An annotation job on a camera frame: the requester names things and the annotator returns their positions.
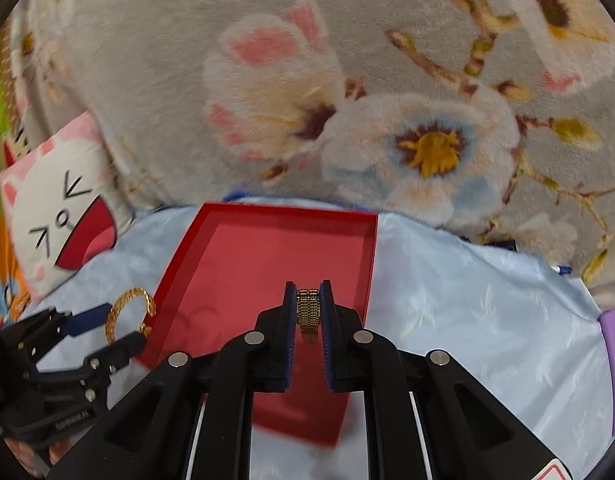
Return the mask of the grey floral plush blanket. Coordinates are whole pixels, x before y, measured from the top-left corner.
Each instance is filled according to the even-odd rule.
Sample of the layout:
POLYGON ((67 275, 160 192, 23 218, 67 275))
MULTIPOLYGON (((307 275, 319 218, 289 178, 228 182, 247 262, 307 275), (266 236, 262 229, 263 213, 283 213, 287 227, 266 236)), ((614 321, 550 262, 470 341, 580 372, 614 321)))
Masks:
POLYGON ((19 0, 13 162, 85 112, 127 199, 407 214, 571 266, 615 308, 615 14, 603 0, 19 0))

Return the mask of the light blue palm-print sheet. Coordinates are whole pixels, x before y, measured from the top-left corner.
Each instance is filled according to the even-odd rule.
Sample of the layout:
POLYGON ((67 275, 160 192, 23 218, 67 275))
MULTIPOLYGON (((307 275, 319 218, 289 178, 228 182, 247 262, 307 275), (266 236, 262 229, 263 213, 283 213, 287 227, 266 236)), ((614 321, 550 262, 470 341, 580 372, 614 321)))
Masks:
MULTIPOLYGON (((142 216, 116 247, 90 260, 42 302, 82 312, 164 271, 152 257, 200 208, 142 216)), ((613 395, 600 310, 576 278, 539 258, 468 244, 398 214, 377 214, 366 327, 416 354, 442 349, 503 402, 582 479, 613 439, 613 395)), ((112 382, 120 400, 149 367, 139 361, 112 382)))

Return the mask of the white cat face pillow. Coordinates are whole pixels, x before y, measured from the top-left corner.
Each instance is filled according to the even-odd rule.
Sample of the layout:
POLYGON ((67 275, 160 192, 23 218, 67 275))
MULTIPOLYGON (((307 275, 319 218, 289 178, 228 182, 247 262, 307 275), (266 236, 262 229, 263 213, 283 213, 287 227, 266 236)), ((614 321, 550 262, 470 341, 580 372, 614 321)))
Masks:
POLYGON ((10 240, 34 302, 132 224, 98 122, 84 113, 0 174, 10 240))

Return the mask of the red jewelry tray box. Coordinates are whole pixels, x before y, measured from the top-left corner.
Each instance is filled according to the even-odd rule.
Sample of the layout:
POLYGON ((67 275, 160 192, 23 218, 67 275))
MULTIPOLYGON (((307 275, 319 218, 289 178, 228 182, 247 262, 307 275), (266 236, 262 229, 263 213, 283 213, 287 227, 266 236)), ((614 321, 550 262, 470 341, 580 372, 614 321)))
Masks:
POLYGON ((164 255, 156 313, 140 362, 156 367, 174 351, 203 356, 251 330, 281 304, 286 283, 329 281, 338 304, 368 311, 378 217, 369 212, 252 204, 205 204, 164 255))

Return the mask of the gold wrist watch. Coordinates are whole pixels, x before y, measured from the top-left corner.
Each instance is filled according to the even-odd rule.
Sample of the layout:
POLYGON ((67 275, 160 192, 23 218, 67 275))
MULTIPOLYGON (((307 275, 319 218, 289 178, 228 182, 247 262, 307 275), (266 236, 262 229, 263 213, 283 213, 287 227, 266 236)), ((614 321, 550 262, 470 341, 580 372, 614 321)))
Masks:
POLYGON ((306 344, 317 344, 321 326, 321 293, 318 289, 296 292, 296 325, 306 344))

